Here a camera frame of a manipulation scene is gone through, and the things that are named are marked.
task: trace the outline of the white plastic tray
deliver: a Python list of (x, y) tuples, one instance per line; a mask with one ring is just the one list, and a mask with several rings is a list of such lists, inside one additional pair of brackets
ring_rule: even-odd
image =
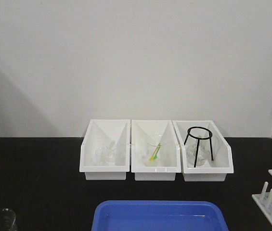
[[(149, 161), (150, 143), (161, 143), (156, 162)], [(135, 180), (175, 180), (181, 172), (180, 146), (171, 120), (131, 121), (131, 171)]]
[[(233, 173), (231, 147), (223, 138), (213, 121), (173, 120), (173, 126), (181, 147), (182, 173), (185, 181), (224, 181), (228, 173)], [(194, 126), (207, 128), (213, 133), (212, 148), (214, 161), (211, 161), (211, 159), (208, 158), (204, 165), (196, 167), (188, 162), (186, 147), (184, 145), (187, 130)], [(207, 137), (206, 131), (203, 131), (203, 134), (196, 135)], [(192, 145), (195, 142), (195, 139), (189, 137), (186, 145)], [(209, 150), (209, 140), (203, 140), (201, 143)]]
[[(111, 158), (97, 157), (111, 149)], [(79, 171), (87, 180), (125, 180), (130, 170), (130, 120), (92, 119), (81, 145)]]

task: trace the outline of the white wall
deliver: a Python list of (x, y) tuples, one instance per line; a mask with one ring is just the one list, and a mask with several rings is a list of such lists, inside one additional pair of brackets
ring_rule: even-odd
[(91, 118), (272, 136), (272, 1), (0, 0), (0, 136)]

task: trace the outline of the black metal ring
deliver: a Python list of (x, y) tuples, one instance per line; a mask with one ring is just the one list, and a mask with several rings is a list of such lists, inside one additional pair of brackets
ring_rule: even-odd
[[(192, 129), (194, 129), (194, 128), (200, 128), (200, 129), (204, 129), (204, 130), (208, 131), (208, 137), (200, 138), (200, 137), (193, 136), (192, 134), (190, 134), (190, 131), (191, 131)], [(187, 134), (190, 135), (191, 137), (197, 139), (197, 140), (208, 140), (208, 139), (212, 138), (212, 136), (213, 136), (213, 133), (212, 133), (210, 130), (208, 130), (207, 128), (198, 127), (198, 126), (189, 128), (189, 129), (187, 130)]]

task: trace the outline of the blue plastic tray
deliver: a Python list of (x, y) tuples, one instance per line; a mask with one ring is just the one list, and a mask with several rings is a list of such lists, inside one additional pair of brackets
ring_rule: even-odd
[(229, 231), (219, 208), (204, 201), (105, 201), (92, 231)]

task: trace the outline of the storage bin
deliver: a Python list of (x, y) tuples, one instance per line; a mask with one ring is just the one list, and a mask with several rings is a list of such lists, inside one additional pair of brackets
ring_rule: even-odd
[(131, 171), (135, 180), (175, 180), (181, 160), (171, 120), (131, 121)]
[(92, 231), (229, 231), (220, 209), (204, 201), (105, 201)]
[[(182, 173), (185, 181), (224, 181), (228, 173), (233, 173), (233, 161), (231, 147), (223, 138), (214, 122), (211, 120), (182, 121), (173, 120), (173, 126), (181, 147)], [(201, 166), (194, 167), (193, 161), (188, 160), (187, 148), (195, 146), (196, 139), (189, 137), (186, 146), (184, 141), (187, 130), (191, 127), (203, 127), (212, 132), (213, 161), (210, 158), (209, 140), (201, 140), (200, 144), (208, 151), (208, 157)], [(208, 131), (204, 129), (193, 130), (196, 137), (208, 137)]]
[(87, 180), (125, 180), (130, 170), (130, 120), (92, 119), (80, 153)]

